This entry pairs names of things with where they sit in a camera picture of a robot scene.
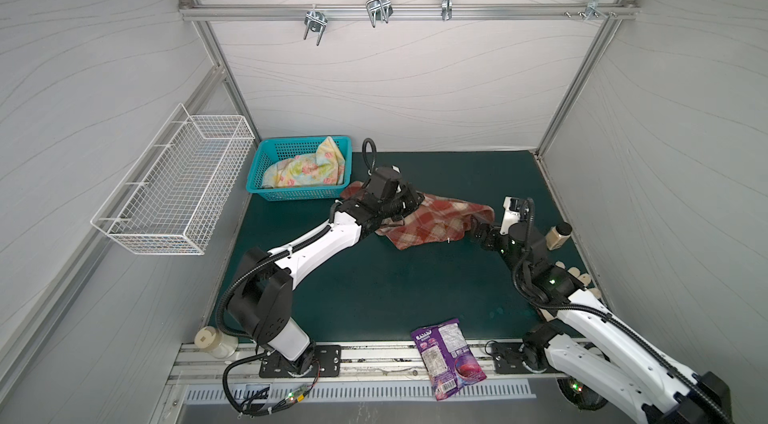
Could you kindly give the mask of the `red plaid skirt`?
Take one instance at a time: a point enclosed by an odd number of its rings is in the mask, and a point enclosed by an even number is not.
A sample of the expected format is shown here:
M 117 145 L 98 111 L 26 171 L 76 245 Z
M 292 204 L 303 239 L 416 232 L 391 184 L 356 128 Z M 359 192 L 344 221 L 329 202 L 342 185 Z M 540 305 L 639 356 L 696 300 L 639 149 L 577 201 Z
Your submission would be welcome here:
M 419 207 L 399 221 L 385 219 L 375 234 L 386 237 L 398 249 L 461 240 L 472 228 L 472 219 L 492 223 L 492 207 L 459 199 L 424 194 Z

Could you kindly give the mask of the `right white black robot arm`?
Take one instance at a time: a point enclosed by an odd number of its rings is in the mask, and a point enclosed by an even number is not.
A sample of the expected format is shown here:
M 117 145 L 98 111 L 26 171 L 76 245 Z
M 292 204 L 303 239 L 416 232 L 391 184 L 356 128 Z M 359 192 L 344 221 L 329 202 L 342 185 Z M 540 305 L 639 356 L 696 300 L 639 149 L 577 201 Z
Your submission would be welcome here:
M 585 348 L 553 324 L 524 338 L 519 351 L 532 372 L 553 369 L 622 410 L 636 423 L 730 423 L 729 386 L 712 372 L 698 373 L 658 349 L 607 309 L 573 274 L 536 253 L 531 222 L 507 231 L 472 219 L 470 234 L 497 253 L 515 290 L 590 343 Z

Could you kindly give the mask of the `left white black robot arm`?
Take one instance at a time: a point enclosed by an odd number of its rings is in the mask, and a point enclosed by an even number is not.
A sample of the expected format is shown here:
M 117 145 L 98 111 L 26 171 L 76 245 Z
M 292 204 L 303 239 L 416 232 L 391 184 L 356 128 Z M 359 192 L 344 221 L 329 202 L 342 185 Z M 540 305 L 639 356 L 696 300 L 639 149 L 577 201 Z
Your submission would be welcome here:
M 248 250 L 215 308 L 215 326 L 226 335 L 271 350 L 303 374 L 316 343 L 293 320 L 293 292 L 310 273 L 376 232 L 385 221 L 413 214 L 425 195 L 393 166 L 370 172 L 362 187 L 335 201 L 329 217 L 303 236 L 269 251 Z

